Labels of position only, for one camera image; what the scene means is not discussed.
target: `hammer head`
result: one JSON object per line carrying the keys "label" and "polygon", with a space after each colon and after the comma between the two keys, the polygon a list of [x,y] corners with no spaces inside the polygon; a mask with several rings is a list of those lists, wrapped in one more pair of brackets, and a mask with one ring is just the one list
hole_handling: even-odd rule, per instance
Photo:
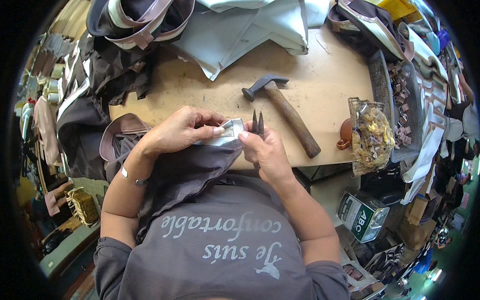
{"label": "hammer head", "polygon": [[241,91],[245,96],[245,98],[247,98],[250,102],[253,102],[255,100],[255,93],[270,81],[286,84],[288,82],[288,78],[280,77],[275,74],[267,74],[264,77],[257,80],[257,82],[255,82],[251,88],[243,88]]}

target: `can label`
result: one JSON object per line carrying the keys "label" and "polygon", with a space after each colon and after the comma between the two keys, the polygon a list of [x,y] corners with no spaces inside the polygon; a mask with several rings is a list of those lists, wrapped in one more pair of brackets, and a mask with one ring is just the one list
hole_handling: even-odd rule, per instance
{"label": "can label", "polygon": [[361,240],[372,220],[373,211],[351,195],[347,196],[339,217],[353,235]]}

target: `wooden hammer handle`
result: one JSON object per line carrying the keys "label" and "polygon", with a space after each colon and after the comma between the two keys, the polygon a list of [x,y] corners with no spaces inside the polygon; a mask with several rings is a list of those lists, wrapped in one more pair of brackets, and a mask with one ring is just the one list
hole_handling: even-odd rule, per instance
{"label": "wooden hammer handle", "polygon": [[274,81],[270,81],[264,86],[267,95],[272,100],[276,109],[280,112],[282,117],[287,120],[289,127],[293,130],[296,137],[300,141],[303,149],[307,153],[309,158],[317,156],[321,149],[313,138],[307,126],[303,123],[299,113],[293,108],[293,106],[285,99],[282,92],[278,89]]}

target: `fingernail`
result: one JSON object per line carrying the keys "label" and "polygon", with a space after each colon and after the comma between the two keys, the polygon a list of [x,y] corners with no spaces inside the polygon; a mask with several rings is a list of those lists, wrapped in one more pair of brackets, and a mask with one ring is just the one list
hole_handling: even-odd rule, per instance
{"label": "fingernail", "polygon": [[213,134],[214,135],[220,135],[225,132],[225,128],[223,127],[215,127],[213,128]]}
{"label": "fingernail", "polygon": [[240,136],[246,139],[248,137],[248,132],[246,132],[245,130],[242,130],[242,132],[240,132]]}

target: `pink fabric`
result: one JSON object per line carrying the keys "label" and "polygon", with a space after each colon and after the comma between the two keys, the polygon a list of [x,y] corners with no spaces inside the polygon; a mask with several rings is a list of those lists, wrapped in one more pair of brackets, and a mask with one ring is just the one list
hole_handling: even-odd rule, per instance
{"label": "pink fabric", "polygon": [[60,157],[60,153],[50,106],[43,96],[38,99],[35,105],[34,120],[35,126],[38,127],[42,137],[40,142],[43,144],[45,151],[45,161],[48,165],[53,165]]}
{"label": "pink fabric", "polygon": [[53,191],[48,192],[45,195],[45,204],[47,205],[48,214],[50,216],[54,216],[55,214],[58,214],[60,212],[60,209],[57,206],[57,200],[55,199],[55,195],[53,194]]}

